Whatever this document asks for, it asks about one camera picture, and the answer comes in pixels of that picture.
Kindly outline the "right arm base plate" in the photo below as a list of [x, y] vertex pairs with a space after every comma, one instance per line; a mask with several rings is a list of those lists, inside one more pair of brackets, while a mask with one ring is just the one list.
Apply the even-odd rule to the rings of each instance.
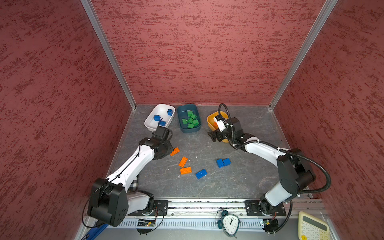
[[287, 214], [282, 203], [277, 206], [270, 205], [266, 200], [247, 200], [244, 203], [247, 216], [283, 217]]

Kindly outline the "large blue lego bottom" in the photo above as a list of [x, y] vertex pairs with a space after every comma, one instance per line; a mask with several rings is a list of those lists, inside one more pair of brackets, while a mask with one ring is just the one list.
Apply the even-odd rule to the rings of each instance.
[[197, 179], [200, 180], [201, 178], [205, 177], [207, 174], [208, 174], [208, 172], [205, 169], [203, 169], [203, 170], [197, 172], [195, 175], [196, 175]]

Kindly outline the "orange lego diagonal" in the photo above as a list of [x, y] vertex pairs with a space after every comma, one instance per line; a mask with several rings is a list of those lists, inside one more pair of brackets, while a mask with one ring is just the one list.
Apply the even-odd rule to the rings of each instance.
[[185, 165], [186, 165], [186, 163], [187, 163], [187, 161], [188, 161], [188, 158], [186, 158], [186, 157], [182, 157], [182, 159], [181, 159], [181, 161], [180, 161], [180, 163], [179, 163], [179, 167], [180, 167], [180, 168], [184, 168]]

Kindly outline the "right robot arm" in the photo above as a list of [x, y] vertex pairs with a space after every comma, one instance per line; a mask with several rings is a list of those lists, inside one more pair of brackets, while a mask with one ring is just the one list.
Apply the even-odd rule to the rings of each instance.
[[[328, 171], [314, 160], [302, 155], [299, 149], [284, 149], [257, 137], [246, 134], [237, 118], [225, 119], [222, 115], [214, 117], [218, 129], [209, 132], [213, 142], [228, 140], [231, 147], [254, 154], [277, 167], [279, 182], [260, 197], [257, 211], [264, 216], [273, 215], [281, 203], [288, 202], [298, 195], [321, 193], [328, 190], [332, 180]], [[307, 190], [316, 180], [312, 166], [319, 168], [326, 177], [323, 187]]]

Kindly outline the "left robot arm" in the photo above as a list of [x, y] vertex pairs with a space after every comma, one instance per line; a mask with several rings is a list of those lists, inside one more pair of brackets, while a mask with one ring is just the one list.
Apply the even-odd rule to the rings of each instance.
[[151, 138], [144, 138], [137, 149], [121, 167], [107, 176], [98, 178], [92, 185], [91, 194], [83, 210], [100, 223], [117, 227], [126, 215], [155, 210], [154, 195], [146, 191], [130, 191], [139, 173], [153, 160], [162, 159], [174, 150], [172, 130], [158, 126]]

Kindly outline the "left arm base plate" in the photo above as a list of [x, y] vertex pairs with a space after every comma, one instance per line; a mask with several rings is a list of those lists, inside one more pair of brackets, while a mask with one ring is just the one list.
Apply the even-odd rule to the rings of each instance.
[[128, 216], [144, 216], [144, 217], [155, 217], [155, 216], [166, 216], [168, 211], [168, 200], [154, 200], [154, 206], [146, 210], [135, 211]]

